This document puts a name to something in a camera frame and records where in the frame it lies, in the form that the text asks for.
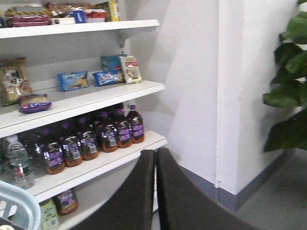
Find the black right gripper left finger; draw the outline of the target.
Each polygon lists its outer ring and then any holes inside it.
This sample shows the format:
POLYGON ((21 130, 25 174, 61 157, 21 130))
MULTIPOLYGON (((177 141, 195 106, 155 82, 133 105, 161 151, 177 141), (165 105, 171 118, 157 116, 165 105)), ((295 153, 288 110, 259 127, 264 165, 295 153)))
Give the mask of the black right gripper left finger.
POLYGON ((143 150, 115 193, 71 230, 150 230, 154 205, 156 153, 143 150))

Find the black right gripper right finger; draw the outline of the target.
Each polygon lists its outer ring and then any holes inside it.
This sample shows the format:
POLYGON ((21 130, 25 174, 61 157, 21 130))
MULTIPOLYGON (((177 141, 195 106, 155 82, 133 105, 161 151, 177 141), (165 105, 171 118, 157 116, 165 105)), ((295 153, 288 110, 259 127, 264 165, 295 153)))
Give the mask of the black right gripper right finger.
POLYGON ((157 150, 157 197, 163 230, 255 229, 203 194, 167 148, 157 150))

